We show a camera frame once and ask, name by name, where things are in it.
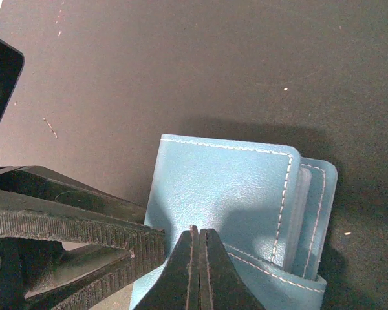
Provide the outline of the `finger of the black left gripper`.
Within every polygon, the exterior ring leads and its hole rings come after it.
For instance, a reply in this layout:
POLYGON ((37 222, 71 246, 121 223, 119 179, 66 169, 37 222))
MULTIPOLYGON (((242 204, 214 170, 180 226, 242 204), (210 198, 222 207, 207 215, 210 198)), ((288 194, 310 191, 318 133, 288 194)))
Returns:
POLYGON ((164 233, 0 190, 0 309, 90 309, 164 263, 164 233))
POLYGON ((0 190, 143 224, 146 210, 43 166, 0 167, 0 190))

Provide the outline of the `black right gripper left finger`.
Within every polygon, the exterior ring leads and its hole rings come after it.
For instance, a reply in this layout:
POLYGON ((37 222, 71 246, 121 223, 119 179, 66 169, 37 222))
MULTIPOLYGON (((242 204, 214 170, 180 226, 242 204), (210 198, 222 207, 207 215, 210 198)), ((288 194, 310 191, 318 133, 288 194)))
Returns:
POLYGON ((180 235, 158 280, 135 308, 200 308, 199 232, 196 226, 192 225, 180 235))

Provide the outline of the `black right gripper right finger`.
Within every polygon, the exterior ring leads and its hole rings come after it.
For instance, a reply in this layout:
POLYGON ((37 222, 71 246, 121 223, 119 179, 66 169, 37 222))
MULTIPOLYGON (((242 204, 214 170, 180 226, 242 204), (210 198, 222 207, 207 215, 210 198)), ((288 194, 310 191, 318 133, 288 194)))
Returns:
POLYGON ((199 235, 199 306, 201 309, 263 309, 242 281, 213 229, 199 235))

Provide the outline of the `blue leather card holder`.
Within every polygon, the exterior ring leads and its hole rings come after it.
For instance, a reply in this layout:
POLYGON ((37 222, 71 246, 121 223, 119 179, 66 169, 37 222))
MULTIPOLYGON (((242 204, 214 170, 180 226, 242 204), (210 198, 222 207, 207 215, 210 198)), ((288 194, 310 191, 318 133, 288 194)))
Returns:
POLYGON ((144 223, 165 231, 167 254, 191 225, 214 229, 267 309, 319 309, 337 179, 290 146, 164 134, 144 223))

